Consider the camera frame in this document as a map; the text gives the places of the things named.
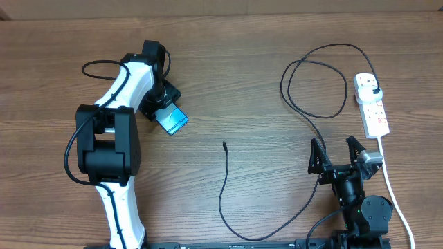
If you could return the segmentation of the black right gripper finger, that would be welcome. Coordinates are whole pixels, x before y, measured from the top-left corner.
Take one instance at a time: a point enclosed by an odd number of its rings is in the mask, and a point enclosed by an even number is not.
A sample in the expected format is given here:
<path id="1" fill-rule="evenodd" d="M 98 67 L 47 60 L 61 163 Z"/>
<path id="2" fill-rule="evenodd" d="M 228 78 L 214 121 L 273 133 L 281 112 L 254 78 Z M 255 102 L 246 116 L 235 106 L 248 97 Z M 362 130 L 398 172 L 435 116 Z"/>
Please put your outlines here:
<path id="1" fill-rule="evenodd" d="M 348 137 L 346 142 L 350 153 L 350 162 L 353 165 L 357 162 L 359 154 L 365 151 L 365 147 L 354 136 Z"/>
<path id="2" fill-rule="evenodd" d="M 311 140 L 310 158 L 308 164 L 309 174 L 322 174 L 332 163 L 323 146 L 316 138 Z"/>

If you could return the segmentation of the blue screen smartphone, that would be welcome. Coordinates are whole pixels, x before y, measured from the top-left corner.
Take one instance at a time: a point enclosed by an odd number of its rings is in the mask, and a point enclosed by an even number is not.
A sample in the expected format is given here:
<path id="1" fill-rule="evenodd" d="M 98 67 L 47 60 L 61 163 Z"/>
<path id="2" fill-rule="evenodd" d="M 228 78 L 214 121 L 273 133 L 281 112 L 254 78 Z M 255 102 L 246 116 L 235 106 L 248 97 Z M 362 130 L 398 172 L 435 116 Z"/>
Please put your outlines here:
<path id="1" fill-rule="evenodd" d="M 188 123 L 187 115 L 174 103 L 157 110 L 154 114 L 157 122 L 171 136 Z"/>

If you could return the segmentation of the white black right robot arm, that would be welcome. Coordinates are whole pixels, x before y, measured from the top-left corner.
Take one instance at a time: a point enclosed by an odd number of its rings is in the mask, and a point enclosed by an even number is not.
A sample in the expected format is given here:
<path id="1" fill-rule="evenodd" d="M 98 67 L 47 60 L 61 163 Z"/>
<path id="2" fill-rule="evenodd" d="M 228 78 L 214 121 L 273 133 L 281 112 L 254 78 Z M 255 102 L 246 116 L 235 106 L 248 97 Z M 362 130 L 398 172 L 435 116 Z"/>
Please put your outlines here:
<path id="1" fill-rule="evenodd" d="M 317 174 L 321 185 L 332 186 L 339 209 L 318 221 L 301 244 L 305 248 L 388 249 L 390 240 L 383 235 L 388 233 L 393 204 L 383 196 L 366 196 L 364 191 L 364 181 L 381 169 L 383 156 L 366 151 L 354 136 L 346 142 L 350 163 L 333 165 L 320 142 L 315 138 L 311 140 L 308 172 Z M 339 213 L 343 215 L 345 229 L 333 231 L 327 239 L 311 241 L 314 230 Z"/>

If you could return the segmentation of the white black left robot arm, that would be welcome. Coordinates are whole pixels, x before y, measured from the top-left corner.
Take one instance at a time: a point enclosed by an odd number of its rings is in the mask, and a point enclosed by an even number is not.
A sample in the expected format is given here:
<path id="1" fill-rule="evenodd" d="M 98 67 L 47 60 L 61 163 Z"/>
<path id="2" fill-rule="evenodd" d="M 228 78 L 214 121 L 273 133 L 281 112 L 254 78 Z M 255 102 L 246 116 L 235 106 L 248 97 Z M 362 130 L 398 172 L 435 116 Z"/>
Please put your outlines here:
<path id="1" fill-rule="evenodd" d="M 107 248 L 149 248 L 138 213 L 135 177 L 141 166 L 136 112 L 174 135 L 188 123 L 176 105 L 181 92 L 167 80 L 171 58 L 159 41 L 146 40 L 141 53 L 116 62 L 120 72 L 94 104 L 82 104 L 75 114 L 76 130 L 69 144 L 77 145 L 79 170 L 85 185 L 99 192 L 107 215 Z"/>

